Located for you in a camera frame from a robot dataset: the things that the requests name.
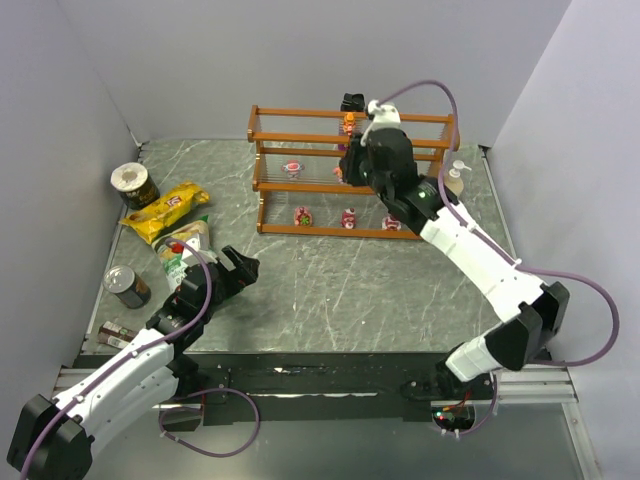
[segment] canned food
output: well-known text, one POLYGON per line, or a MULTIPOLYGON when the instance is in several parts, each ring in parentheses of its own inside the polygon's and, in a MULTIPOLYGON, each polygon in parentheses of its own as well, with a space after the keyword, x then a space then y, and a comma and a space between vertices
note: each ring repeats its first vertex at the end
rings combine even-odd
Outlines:
POLYGON ((160 198, 160 191, 149 171, 139 163, 125 163, 116 168, 111 173, 111 185, 118 190, 127 207, 134 210, 140 210, 160 198))
POLYGON ((126 265, 110 269, 102 282, 128 308, 140 308, 151 298, 151 290, 140 276, 126 265))

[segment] granite tabletop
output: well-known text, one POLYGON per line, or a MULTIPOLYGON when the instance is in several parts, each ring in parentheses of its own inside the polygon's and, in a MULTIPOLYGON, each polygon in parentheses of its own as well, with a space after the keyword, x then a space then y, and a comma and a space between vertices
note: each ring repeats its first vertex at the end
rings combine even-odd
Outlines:
MULTIPOLYGON (((461 200, 506 248, 480 149, 463 146, 455 158, 472 168, 464 173, 461 200)), ((140 159, 161 193, 185 180, 209 192, 210 203, 197 207, 188 219, 209 214, 214 250, 232 245, 261 262, 258 282, 215 313, 192 351, 438 352, 498 321, 475 286, 425 242, 258 234, 258 197, 251 189, 255 152, 246 141, 156 141, 142 147, 140 159)), ((271 202, 268 218, 290 220, 301 202, 326 218, 339 218, 344 208, 332 196, 299 195, 280 194, 271 202)), ((367 218, 385 213, 374 196, 357 201, 357 212, 370 213, 367 218)), ((98 344, 99 326, 113 321, 141 329, 170 293, 153 250, 128 227, 119 233, 111 262, 122 264, 145 280, 151 300, 128 310, 101 290, 85 353, 115 352, 98 344)))

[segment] black base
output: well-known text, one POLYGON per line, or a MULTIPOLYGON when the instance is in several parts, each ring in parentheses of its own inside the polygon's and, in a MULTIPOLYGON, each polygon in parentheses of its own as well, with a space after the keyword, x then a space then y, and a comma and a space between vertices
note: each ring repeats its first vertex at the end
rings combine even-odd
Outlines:
MULTIPOLYGON (((270 420, 402 418, 432 420, 431 402, 490 400, 488 375, 444 396, 436 365, 442 353, 208 353, 188 354, 203 388, 223 385, 247 393, 260 417, 270 420)), ((74 368, 98 368, 110 355, 81 355, 74 368)), ((253 421, 246 401, 236 395, 209 395, 204 425, 253 421)))

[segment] wooden rack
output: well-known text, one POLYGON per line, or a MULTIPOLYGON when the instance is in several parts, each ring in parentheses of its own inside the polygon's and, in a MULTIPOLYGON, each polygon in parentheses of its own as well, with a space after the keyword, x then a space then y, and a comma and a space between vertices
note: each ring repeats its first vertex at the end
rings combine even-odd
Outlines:
MULTIPOLYGON (((300 110, 300 109, 285 109, 285 108, 262 108, 257 105, 253 105, 251 108, 251 115, 249 117, 249 126, 247 128, 247 139, 249 142, 256 144, 256 163, 253 172, 252 187, 253 190, 260 193, 260 206, 258 209, 258 221, 257 229, 259 233, 281 233, 281 234, 293 234, 293 235, 330 235, 330 236, 342 236, 342 237, 367 237, 367 238, 395 238, 395 239, 417 239, 419 238, 413 232, 408 230, 400 231, 387 231, 383 229, 365 229, 354 228, 348 230, 342 227, 325 227, 325 226, 311 226, 302 227, 294 225, 281 225, 281 224, 269 224, 266 220, 266 208, 269 200, 269 195, 273 192, 301 192, 311 194, 347 194, 347 195, 374 195, 373 191, 369 187, 352 187, 350 185, 338 183, 335 181, 319 181, 319 182, 306 182, 304 179, 282 179, 276 180, 270 179, 268 175, 268 162, 267 156, 269 155, 285 155, 285 156, 299 156, 299 157, 326 157, 328 162, 332 166, 337 165, 337 160, 344 156, 344 151, 327 149, 327 148, 315 148, 305 147, 304 144, 322 144, 322 145, 347 145, 349 138, 343 135, 316 135, 316 134, 303 134, 303 133, 284 133, 284 132, 269 132, 263 131, 261 126, 261 117, 276 116, 276 117, 300 117, 300 118, 315 118, 315 119, 336 119, 336 122, 341 121, 345 112, 330 111, 330 110, 300 110), (296 145, 296 148, 289 146, 266 146, 267 142, 291 142, 296 145)), ((365 122, 367 117, 364 113, 354 113, 358 122, 365 122)), ((437 176, 440 171, 444 159, 444 153, 449 148, 451 135, 453 134, 453 116, 435 116, 435 115, 415 115, 415 114, 400 114, 400 119, 403 123, 430 123, 441 124, 442 129, 438 138, 423 139, 412 138, 411 143, 414 149, 430 149, 429 153, 414 153, 416 161, 431 162, 428 168, 427 175, 437 176)))

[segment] yellow snack bag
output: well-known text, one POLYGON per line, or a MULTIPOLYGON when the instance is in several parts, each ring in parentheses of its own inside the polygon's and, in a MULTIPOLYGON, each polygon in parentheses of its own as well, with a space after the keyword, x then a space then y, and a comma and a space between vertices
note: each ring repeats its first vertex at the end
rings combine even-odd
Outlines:
POLYGON ((162 230, 189 213, 195 205, 208 201, 209 194, 206 191, 193 182, 184 182, 120 223, 129 225, 150 244, 162 230))

